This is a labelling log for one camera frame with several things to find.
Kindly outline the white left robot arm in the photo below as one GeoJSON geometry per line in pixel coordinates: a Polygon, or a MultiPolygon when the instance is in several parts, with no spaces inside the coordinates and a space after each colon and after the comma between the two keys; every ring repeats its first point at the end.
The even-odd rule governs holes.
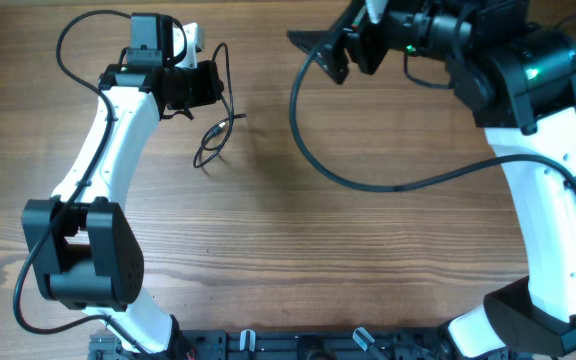
{"type": "Polygon", "coordinates": [[[161,120],[222,98],[213,60],[200,60],[203,29],[133,13],[131,40],[93,86],[98,108],[71,169],[51,196],[29,201],[21,223],[43,298],[98,320],[131,359],[193,359],[174,316],[143,285],[144,256],[124,214],[142,151],[161,120]]]}

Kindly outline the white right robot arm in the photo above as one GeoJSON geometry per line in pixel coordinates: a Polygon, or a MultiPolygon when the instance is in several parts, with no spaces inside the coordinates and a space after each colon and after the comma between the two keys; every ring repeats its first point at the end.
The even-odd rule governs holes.
{"type": "Polygon", "coordinates": [[[524,1],[353,1],[328,29],[290,42],[342,83],[373,74],[391,50],[444,63],[447,89],[472,112],[491,159],[417,180],[428,187],[489,167],[506,176],[529,263],[526,277],[420,334],[395,356],[512,359],[576,351],[576,44],[527,20],[524,1]]]}

